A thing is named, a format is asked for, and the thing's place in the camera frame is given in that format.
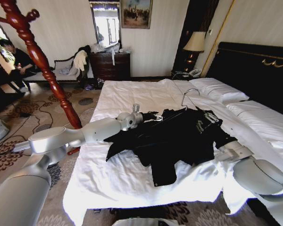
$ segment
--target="wooden dresser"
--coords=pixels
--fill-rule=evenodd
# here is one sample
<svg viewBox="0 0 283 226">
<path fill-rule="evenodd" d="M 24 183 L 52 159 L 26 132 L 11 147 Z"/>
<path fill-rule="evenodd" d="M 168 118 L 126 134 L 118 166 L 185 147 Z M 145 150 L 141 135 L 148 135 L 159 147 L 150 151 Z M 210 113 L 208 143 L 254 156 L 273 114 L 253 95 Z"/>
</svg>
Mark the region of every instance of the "wooden dresser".
<svg viewBox="0 0 283 226">
<path fill-rule="evenodd" d="M 103 80 L 130 80 L 130 54 L 115 53 L 112 64 L 111 53 L 90 53 L 89 60 L 94 78 Z"/>
</svg>

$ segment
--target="white bed sheet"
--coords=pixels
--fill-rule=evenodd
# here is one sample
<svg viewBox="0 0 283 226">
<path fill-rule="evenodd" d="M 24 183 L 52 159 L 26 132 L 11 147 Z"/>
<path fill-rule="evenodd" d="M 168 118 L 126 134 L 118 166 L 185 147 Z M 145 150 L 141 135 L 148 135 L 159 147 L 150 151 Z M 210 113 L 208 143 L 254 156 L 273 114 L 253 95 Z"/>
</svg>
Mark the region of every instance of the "white bed sheet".
<svg viewBox="0 0 283 226">
<path fill-rule="evenodd" d="M 91 121 L 131 112 L 134 103 L 140 104 L 141 112 L 178 110 L 182 108 L 182 93 L 193 87 L 187 81 L 106 81 Z M 224 105 L 198 96 L 197 92 L 188 96 L 184 104 L 195 109 L 190 98 L 198 107 L 213 110 L 224 120 L 222 128 L 227 133 L 248 146 L 256 158 L 266 159 L 283 171 L 281 157 Z M 87 209 L 135 208 L 178 201 L 213 202 L 223 190 L 227 206 L 231 213 L 236 213 L 248 198 L 254 197 L 234 180 L 234 163 L 212 160 L 192 168 L 179 161 L 175 165 L 176 182 L 154 187 L 151 167 L 142 166 L 132 151 L 124 151 L 106 162 L 109 146 L 110 143 L 97 142 L 81 147 L 63 199 L 64 209 L 75 225 L 83 223 Z"/>
</svg>

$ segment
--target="black headboard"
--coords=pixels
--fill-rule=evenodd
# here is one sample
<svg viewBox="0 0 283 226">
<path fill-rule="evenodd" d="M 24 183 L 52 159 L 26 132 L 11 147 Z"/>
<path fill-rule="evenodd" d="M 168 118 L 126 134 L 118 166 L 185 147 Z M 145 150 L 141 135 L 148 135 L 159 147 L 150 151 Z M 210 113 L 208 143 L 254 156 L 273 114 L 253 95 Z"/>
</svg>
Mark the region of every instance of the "black headboard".
<svg viewBox="0 0 283 226">
<path fill-rule="evenodd" d="M 283 114 L 283 47 L 221 42 L 207 77 Z"/>
</svg>

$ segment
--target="black pants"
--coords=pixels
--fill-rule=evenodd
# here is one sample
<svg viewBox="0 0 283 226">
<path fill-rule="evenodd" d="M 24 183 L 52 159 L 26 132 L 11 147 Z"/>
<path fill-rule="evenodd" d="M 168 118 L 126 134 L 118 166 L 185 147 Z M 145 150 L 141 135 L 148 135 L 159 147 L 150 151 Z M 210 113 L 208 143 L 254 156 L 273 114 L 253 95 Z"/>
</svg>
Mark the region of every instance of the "black pants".
<svg viewBox="0 0 283 226">
<path fill-rule="evenodd" d="M 24 87 L 24 83 L 23 83 L 23 78 L 27 78 L 27 77 L 30 77 L 30 76 L 33 76 L 35 75 L 37 72 L 35 70 L 29 70 L 29 69 L 26 69 L 25 70 L 25 74 L 21 74 L 20 73 L 20 70 L 18 69 L 15 69 L 15 70 L 12 70 L 9 74 L 9 79 L 11 81 L 14 81 L 15 84 L 19 87 L 19 88 L 22 88 Z"/>
</svg>

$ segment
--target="floor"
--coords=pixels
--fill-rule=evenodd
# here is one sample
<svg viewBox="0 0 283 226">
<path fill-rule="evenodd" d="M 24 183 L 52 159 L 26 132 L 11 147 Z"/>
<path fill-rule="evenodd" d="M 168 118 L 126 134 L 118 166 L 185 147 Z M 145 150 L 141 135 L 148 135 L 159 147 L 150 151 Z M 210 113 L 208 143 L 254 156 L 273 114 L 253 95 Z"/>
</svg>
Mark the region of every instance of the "floor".
<svg viewBox="0 0 283 226">
<path fill-rule="evenodd" d="M 100 96 L 100 90 L 83 90 L 74 84 L 63 84 L 66 96 L 80 116 L 82 124 L 89 122 Z M 16 143 L 25 141 L 33 133 L 56 126 L 71 128 L 68 120 L 48 85 L 32 84 L 32 92 L 0 112 L 0 119 L 10 127 L 10 132 L 0 141 L 0 184 L 17 171 L 29 158 L 25 153 L 11 153 Z M 70 180 L 79 153 L 66 156 L 48 168 L 51 188 L 41 211 L 38 226 L 72 226 L 63 210 L 63 194 Z M 229 210 L 222 194 L 214 203 L 178 202 L 164 206 L 136 209 L 101 209 L 86 212 L 84 226 L 110 226 L 118 219 L 167 218 L 176 219 L 187 226 L 266 226 L 247 205 L 235 215 Z"/>
</svg>

